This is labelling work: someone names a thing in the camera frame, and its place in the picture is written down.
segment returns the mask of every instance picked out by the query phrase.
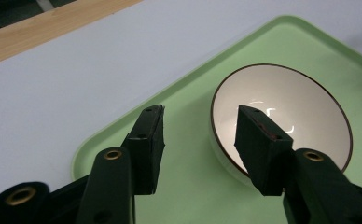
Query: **bowl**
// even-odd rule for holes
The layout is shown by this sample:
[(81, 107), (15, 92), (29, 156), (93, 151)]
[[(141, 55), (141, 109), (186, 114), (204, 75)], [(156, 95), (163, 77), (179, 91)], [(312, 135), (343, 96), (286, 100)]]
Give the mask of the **bowl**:
[(239, 105), (266, 113), (293, 139), (293, 148), (327, 154), (344, 171), (353, 137), (335, 98), (303, 73), (278, 64), (252, 64), (228, 75), (216, 89), (211, 106), (212, 145), (231, 175), (252, 185), (234, 141)]

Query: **tray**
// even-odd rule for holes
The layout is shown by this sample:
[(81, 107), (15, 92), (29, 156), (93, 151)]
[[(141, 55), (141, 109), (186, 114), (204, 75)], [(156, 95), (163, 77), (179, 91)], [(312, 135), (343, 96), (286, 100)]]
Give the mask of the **tray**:
[(253, 63), (297, 69), (332, 93), (354, 136), (345, 174), (362, 186), (362, 56), (292, 16), (270, 21), (92, 136), (77, 150), (72, 177), (87, 175), (102, 149), (120, 146), (143, 108), (163, 104), (166, 148), (158, 189), (155, 195), (136, 196), (139, 223), (286, 223), (282, 197), (263, 197), (233, 178), (209, 140), (216, 87), (232, 71)]

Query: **dark floor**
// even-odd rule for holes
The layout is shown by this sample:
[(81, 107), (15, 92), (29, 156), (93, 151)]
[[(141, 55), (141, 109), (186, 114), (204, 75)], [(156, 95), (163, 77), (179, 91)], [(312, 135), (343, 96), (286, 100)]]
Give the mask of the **dark floor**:
[[(54, 7), (60, 7), (75, 0), (50, 0)], [(35, 0), (0, 0), (0, 27), (22, 21), (42, 13)]]

